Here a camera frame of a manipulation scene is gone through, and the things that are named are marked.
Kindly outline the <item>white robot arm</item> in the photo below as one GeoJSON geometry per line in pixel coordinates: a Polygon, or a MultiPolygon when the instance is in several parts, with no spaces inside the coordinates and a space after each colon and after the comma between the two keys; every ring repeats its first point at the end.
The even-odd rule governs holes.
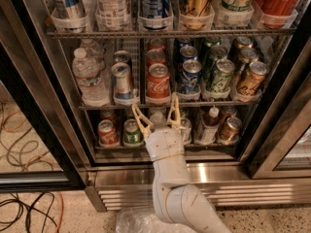
{"type": "Polygon", "coordinates": [[[131,108],[154,166],[153,203],[158,219],[184,224],[197,233],[231,233],[214,206],[190,183],[178,95],[172,94],[166,125],[155,130],[136,104],[131,108]]]}

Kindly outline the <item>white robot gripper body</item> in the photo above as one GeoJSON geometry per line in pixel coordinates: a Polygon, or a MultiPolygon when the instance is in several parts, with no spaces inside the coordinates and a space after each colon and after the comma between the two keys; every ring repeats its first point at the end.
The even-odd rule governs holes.
{"type": "Polygon", "coordinates": [[[151,133],[145,140],[146,149],[152,162],[162,158],[184,153],[184,144],[181,134],[172,128],[166,127],[151,133]]]}

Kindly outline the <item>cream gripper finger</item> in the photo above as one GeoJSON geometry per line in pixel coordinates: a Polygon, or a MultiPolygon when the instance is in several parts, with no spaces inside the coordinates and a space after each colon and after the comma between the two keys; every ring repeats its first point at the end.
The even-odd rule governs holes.
{"type": "Polygon", "coordinates": [[[137,104],[132,104],[131,109],[143,137],[148,138],[152,133],[151,128],[153,123],[147,117],[145,117],[137,104]]]}
{"type": "Polygon", "coordinates": [[[173,129],[179,130],[181,127],[181,116],[179,109],[179,98],[176,92],[172,93],[171,99],[172,101],[168,113],[167,124],[170,125],[173,129]]]}

